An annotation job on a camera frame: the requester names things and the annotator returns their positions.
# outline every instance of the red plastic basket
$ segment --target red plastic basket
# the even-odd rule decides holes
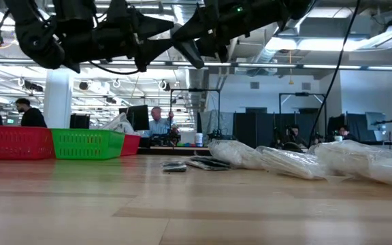
[[[125,139],[123,140],[121,156],[131,156],[137,154],[140,144],[140,136],[138,135],[128,135],[125,134]]]
[[[55,158],[51,130],[0,126],[0,160]]]

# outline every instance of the ceiling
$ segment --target ceiling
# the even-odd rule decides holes
[[[99,6],[99,14],[104,13],[109,1],[96,0]],[[194,13],[196,1],[175,0],[175,1],[128,1],[139,9],[143,14],[148,14],[155,18],[172,20],[184,24]],[[339,42],[345,32],[345,25],[349,21],[349,16],[353,12],[356,1],[353,0],[321,0],[301,25],[299,35],[296,37],[285,36],[285,33],[277,33],[276,25],[269,25],[255,30],[250,37],[244,36],[231,40],[229,53],[231,61],[244,63],[292,63],[292,64],[315,64],[332,65],[336,64],[339,50],[331,50],[322,45],[312,46],[319,40],[335,40]],[[40,2],[39,6],[48,14],[54,12],[52,1]],[[355,34],[351,41],[359,45],[359,42],[368,42],[372,37],[384,32],[384,22],[392,19],[392,1],[369,0],[362,1],[360,15],[355,21]],[[21,85],[24,81],[30,81],[46,89],[46,76],[48,71],[38,67],[38,65],[15,64],[14,59],[28,59],[20,50],[14,38],[14,22],[7,19],[2,28],[4,44],[0,48],[0,59],[5,63],[0,64],[0,104],[5,111],[13,110],[10,105],[16,98],[29,96],[36,106],[41,107],[44,102],[44,94],[28,91]],[[169,33],[165,32],[155,39],[169,38]],[[118,57],[115,61],[126,61],[126,57]],[[185,58],[174,48],[160,55],[156,61],[185,61]],[[206,62],[216,61],[206,58]],[[345,65],[392,65],[392,48],[370,48],[369,46],[361,50],[361,47],[352,52],[345,52],[343,57]],[[115,71],[132,71],[134,68],[125,66],[120,68],[111,66]],[[148,104],[149,106],[160,105],[164,110],[168,110],[170,92],[166,92],[160,87],[165,81],[171,88],[208,88],[209,75],[218,74],[224,69],[187,69],[185,67],[155,67],[148,69],[146,73],[137,73],[131,76],[119,76],[101,71],[94,67],[84,66],[82,72],[73,77],[73,111],[77,113],[89,113],[92,123],[99,125],[111,121],[118,113],[119,107],[128,105]],[[251,71],[250,69],[230,69],[232,74],[251,74],[267,76],[314,76],[314,79],[325,77],[331,71],[321,69],[277,69],[276,71],[260,69]],[[87,82],[91,88],[87,91],[81,90],[79,84]],[[115,98],[117,104],[107,103],[104,95]],[[175,92],[176,103],[173,110],[176,112],[176,120],[182,128],[194,126],[194,115],[198,110],[204,110],[207,94]]]

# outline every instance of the workstation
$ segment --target workstation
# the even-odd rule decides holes
[[[392,244],[392,0],[0,0],[0,244],[38,241]]]

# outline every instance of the table surface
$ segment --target table surface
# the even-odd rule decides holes
[[[177,159],[0,161],[0,245],[392,244],[390,186]]]

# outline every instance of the column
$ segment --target column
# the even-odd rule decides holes
[[[73,74],[69,69],[48,71],[44,117],[49,128],[68,129],[70,126]]]

